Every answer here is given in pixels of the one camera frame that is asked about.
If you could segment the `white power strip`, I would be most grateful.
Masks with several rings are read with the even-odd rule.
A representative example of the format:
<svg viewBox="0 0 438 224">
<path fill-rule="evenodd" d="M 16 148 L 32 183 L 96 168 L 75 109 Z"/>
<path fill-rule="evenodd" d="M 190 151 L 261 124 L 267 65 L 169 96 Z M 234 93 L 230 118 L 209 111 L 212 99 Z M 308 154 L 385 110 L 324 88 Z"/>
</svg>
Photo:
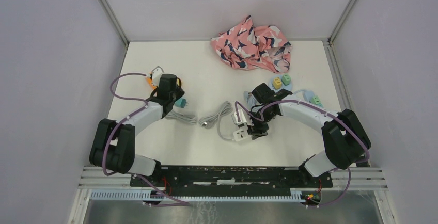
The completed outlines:
<svg viewBox="0 0 438 224">
<path fill-rule="evenodd" d="M 252 136 L 248 133 L 248 128 L 243 127 L 233 132 L 233 140 L 235 142 L 242 142 L 251 139 Z"/>
</svg>

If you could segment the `teal USB plug adapter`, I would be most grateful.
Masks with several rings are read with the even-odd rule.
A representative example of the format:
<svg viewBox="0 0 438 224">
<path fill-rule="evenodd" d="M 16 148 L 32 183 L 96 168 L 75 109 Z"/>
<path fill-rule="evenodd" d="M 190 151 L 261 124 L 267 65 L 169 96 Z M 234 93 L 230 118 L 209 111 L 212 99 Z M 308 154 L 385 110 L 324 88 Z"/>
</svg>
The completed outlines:
<svg viewBox="0 0 438 224">
<path fill-rule="evenodd" d="M 174 106 L 177 108 L 185 108 L 188 105 L 186 98 L 180 98 L 175 103 Z"/>
</svg>

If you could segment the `orange power strip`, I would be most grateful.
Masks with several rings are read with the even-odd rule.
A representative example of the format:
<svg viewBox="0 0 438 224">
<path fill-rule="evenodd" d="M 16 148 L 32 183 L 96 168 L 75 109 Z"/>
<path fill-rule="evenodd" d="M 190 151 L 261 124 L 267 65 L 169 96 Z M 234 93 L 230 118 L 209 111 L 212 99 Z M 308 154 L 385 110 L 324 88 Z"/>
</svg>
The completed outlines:
<svg viewBox="0 0 438 224">
<path fill-rule="evenodd" d="M 148 76 L 146 76 L 145 77 L 145 80 L 146 80 L 146 82 L 147 82 L 147 84 L 149 85 L 149 87 L 153 90 L 153 89 L 155 89 L 157 86 L 153 83 L 153 80 L 152 80 L 152 75 L 151 74 L 149 74 Z"/>
</svg>

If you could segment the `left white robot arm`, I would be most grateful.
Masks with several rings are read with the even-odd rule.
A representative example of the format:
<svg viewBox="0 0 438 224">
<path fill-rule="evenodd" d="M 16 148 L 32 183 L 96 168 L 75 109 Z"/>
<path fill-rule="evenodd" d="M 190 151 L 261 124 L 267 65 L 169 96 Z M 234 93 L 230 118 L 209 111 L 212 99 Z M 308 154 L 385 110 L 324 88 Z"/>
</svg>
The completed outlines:
<svg viewBox="0 0 438 224">
<path fill-rule="evenodd" d="M 89 162 L 101 167 L 105 175 L 140 174 L 150 186 L 162 181 L 161 163 L 135 152 L 136 136 L 148 126 L 165 118 L 175 102 L 185 94 L 179 78 L 162 74 L 151 96 L 120 120 L 102 119 L 97 126 L 89 154 Z"/>
</svg>

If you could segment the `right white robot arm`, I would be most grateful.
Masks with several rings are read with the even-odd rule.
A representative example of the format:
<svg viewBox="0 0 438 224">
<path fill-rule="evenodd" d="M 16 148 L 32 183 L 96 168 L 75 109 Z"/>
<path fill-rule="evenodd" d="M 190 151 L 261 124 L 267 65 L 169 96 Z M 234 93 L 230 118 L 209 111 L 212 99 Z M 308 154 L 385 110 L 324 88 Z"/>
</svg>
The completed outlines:
<svg viewBox="0 0 438 224">
<path fill-rule="evenodd" d="M 255 104 L 250 105 L 250 109 L 237 108 L 235 117 L 236 125 L 244 126 L 244 137 L 255 140 L 266 136 L 268 123 L 277 116 L 294 119 L 322 136 L 323 151 L 300 166 L 298 179 L 303 186 L 313 186 L 326 172 L 345 170 L 354 163 L 369 160 L 371 142 L 354 111 L 330 112 L 287 89 L 274 91 L 265 83 L 248 96 L 255 99 Z"/>
</svg>

